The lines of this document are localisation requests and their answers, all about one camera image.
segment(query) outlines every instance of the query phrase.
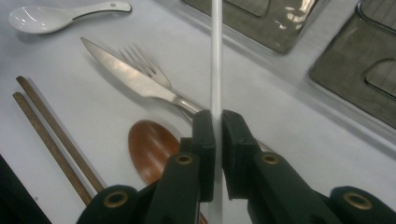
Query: black object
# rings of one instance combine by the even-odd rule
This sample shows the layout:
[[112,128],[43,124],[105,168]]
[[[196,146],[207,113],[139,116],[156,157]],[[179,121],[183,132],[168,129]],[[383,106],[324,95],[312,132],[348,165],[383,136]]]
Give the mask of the black object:
[[[78,223],[198,223],[199,203],[213,198],[215,139],[209,111],[194,116],[192,129],[192,138],[181,139],[180,152],[169,158],[158,182],[139,192],[125,186],[100,192]],[[223,111],[222,129],[229,197],[248,200],[253,224],[396,223],[390,208],[361,189],[336,188],[327,198],[309,188],[283,157],[261,151],[241,115]]]
[[1,155],[0,223],[50,223]]

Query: fork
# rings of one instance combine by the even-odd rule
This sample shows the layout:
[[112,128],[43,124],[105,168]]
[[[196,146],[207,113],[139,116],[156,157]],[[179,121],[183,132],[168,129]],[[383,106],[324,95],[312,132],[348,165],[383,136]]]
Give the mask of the fork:
[[[172,85],[168,77],[155,64],[155,62],[150,59],[145,51],[139,48],[136,44],[134,44],[134,48],[129,47],[129,49],[130,51],[128,51],[127,48],[124,48],[125,54],[128,55],[129,58],[119,49],[120,55],[126,63],[139,70],[146,76],[151,77],[154,81],[161,84],[166,89],[172,90]],[[186,117],[189,122],[192,122],[191,115],[187,114],[187,112],[181,108],[178,110],[184,115],[184,117]]]

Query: brass screw insert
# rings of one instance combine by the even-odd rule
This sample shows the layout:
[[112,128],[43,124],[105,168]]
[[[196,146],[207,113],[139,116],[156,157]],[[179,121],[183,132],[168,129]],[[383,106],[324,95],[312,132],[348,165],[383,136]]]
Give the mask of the brass screw insert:
[[279,163],[279,158],[275,155],[264,155],[262,156],[262,161],[268,164],[275,165]]
[[352,191],[345,193],[344,199],[350,205],[361,210],[369,210],[373,208],[373,204],[368,199]]
[[182,155],[182,156],[177,157],[176,161],[179,164],[186,165],[186,164],[192,163],[192,157],[186,156],[186,155]]
[[116,208],[128,201],[128,194],[123,190],[117,190],[105,197],[104,204],[108,208]]

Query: knife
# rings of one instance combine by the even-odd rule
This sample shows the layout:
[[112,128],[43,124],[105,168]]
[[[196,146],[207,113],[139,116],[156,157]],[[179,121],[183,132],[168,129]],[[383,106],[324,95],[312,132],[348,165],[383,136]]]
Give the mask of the knife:
[[203,110],[200,106],[186,98],[166,89],[150,77],[134,69],[128,63],[123,62],[116,56],[100,48],[90,40],[82,37],[82,43],[90,54],[101,63],[112,75],[119,79],[131,90],[143,97],[159,98],[172,105],[179,106],[192,115]]

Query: cutlery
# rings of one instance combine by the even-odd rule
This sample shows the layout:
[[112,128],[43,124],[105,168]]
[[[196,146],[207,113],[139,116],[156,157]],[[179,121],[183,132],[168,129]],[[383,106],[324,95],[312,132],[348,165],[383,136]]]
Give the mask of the cutlery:
[[[132,67],[136,68],[143,74],[151,77],[154,81],[163,85],[166,89],[172,90],[171,82],[169,81],[168,77],[163,73],[163,71],[158,67],[155,62],[150,59],[150,57],[145,53],[141,48],[137,45],[134,45],[135,49],[130,48],[131,51],[128,49],[124,49],[125,53],[129,56],[128,59],[125,54],[119,50],[121,57],[123,60],[131,65]],[[184,117],[192,123],[192,116],[187,114],[183,109],[179,108],[179,111],[184,115]]]
[[[161,178],[168,158],[178,153],[179,142],[160,124],[144,119],[129,131],[128,147],[136,171],[151,184]],[[207,223],[202,214],[200,223]]]
[[[166,89],[161,84],[142,74],[128,63],[118,59],[116,56],[93,44],[90,40],[82,37],[82,43],[90,54],[103,65],[111,74],[118,78],[124,85],[143,97],[153,97],[163,99],[166,102],[176,105],[186,111],[186,115],[191,119],[193,115],[203,110],[202,107],[194,104],[190,100]],[[264,143],[257,140],[263,151],[272,151]]]
[[[87,177],[87,179],[91,182],[92,186],[95,188],[97,192],[100,192],[104,189],[96,175],[93,173],[88,164],[84,161],[81,155],[78,153],[76,147],[73,145],[71,140],[68,138],[66,133],[62,130],[59,123],[56,119],[51,115],[50,111],[47,109],[43,101],[40,99],[36,91],[33,89],[32,85],[28,82],[28,80],[24,77],[17,77],[17,81],[20,83],[22,88],[26,91],[27,95],[36,106],[38,112],[42,115],[44,120],[51,127],[53,132],[56,134],[60,142],[64,145],[64,148],[69,152],[70,156],[76,162],[78,167],[81,169],[82,173]],[[81,180],[78,178],[77,173],[70,166],[64,154],[61,152],[50,133],[45,128],[44,124],[41,122],[40,118],[37,116],[33,108],[29,105],[27,100],[20,92],[15,92],[13,94],[14,99],[17,101],[23,113],[31,122],[32,126],[35,128],[36,132],[43,140],[44,144],[48,148],[49,152],[53,156],[53,158],[57,161],[59,166],[61,167],[64,174],[69,179],[70,183],[75,188],[76,192],[80,196],[81,200],[85,204],[89,204],[92,197],[85,186],[82,184]]]
[[74,20],[96,12],[132,12],[123,2],[104,2],[76,8],[19,7],[9,13],[8,21],[17,30],[29,34],[48,34],[58,31]]

